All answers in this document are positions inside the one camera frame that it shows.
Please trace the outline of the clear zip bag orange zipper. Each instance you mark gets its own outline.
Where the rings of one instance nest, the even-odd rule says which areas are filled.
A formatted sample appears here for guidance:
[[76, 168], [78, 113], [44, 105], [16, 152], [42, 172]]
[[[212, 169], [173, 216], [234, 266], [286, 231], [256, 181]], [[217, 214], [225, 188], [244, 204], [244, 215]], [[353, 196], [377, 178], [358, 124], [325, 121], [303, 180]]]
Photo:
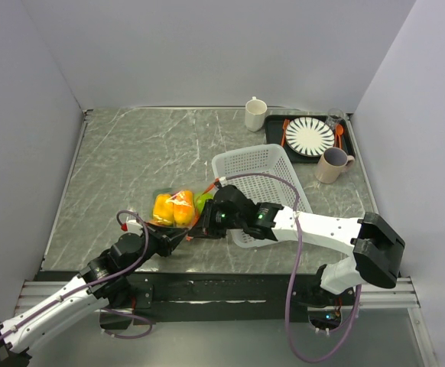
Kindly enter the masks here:
[[207, 200], [214, 198], [214, 183], [165, 187], [153, 192], [150, 224], [191, 229], [200, 218]]

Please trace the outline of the yellow bell pepper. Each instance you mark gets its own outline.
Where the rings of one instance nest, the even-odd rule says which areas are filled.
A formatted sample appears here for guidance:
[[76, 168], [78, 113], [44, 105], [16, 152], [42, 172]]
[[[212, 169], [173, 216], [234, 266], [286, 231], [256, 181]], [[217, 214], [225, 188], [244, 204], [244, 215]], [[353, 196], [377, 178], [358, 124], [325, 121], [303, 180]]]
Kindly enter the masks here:
[[152, 210], [153, 220], [164, 226], [174, 223], [174, 203], [169, 193], [158, 194]]

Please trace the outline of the white plastic perforated basket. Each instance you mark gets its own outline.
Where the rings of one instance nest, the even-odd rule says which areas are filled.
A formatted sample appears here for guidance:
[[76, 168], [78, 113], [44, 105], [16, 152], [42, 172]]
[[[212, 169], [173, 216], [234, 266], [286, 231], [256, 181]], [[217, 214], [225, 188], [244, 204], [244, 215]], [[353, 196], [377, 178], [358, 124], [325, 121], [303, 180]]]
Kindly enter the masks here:
[[236, 186], [254, 203], [292, 207], [298, 196], [297, 210], [312, 212], [290, 159], [279, 145], [256, 145], [218, 154], [212, 159], [212, 168], [222, 185]]

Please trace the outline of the orange yellow mango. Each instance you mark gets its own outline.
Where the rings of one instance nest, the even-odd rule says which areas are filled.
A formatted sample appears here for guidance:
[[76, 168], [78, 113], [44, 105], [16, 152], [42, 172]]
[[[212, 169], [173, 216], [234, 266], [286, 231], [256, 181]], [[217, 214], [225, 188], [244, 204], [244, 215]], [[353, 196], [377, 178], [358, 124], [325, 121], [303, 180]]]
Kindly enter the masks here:
[[174, 222], [177, 226], [189, 226], [195, 216], [193, 192], [182, 190], [171, 197], [174, 203]]

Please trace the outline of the green apple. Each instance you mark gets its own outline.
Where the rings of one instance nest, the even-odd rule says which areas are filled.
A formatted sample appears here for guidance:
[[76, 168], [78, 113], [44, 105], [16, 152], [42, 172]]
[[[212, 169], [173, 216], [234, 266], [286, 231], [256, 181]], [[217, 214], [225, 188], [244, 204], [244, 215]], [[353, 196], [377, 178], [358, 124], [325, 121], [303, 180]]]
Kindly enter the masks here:
[[203, 208], [207, 200], [212, 200], [213, 195], [211, 193], [199, 193], [195, 196], [195, 208], [199, 214], [202, 213]]

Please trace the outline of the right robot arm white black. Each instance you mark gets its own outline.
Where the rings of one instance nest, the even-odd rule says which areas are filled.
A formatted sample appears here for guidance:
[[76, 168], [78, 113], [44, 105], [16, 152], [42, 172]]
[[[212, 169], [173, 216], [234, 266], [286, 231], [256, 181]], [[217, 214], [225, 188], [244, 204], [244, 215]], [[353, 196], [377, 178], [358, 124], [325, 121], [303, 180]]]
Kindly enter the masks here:
[[233, 185], [206, 201], [189, 230], [192, 238], [221, 239], [241, 230], [256, 240], [302, 241], [345, 255], [317, 271], [313, 298], [330, 304], [359, 284], [392, 289], [397, 283], [405, 242], [376, 213], [362, 218], [338, 218], [305, 213], [278, 203], [254, 203]]

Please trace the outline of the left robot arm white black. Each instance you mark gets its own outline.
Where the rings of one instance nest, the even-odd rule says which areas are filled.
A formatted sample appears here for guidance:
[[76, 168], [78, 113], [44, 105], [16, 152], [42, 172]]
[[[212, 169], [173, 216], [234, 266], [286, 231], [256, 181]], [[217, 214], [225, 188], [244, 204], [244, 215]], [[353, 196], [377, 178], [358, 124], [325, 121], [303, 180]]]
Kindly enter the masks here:
[[127, 277], [153, 255], [169, 256], [186, 229], [148, 226], [127, 232], [66, 283], [28, 311], [0, 321], [0, 366], [26, 366], [32, 349], [88, 314], [120, 307], [130, 296]]

